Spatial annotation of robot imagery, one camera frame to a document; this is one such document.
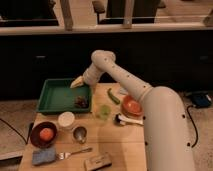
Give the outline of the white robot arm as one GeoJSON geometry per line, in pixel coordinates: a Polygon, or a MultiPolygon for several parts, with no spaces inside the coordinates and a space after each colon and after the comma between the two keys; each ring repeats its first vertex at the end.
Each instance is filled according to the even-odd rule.
{"type": "Polygon", "coordinates": [[[115,63],[111,51],[95,50],[91,65],[70,85],[95,86],[108,73],[142,107],[148,171],[196,171],[184,104],[165,86],[153,87],[115,63]]]}

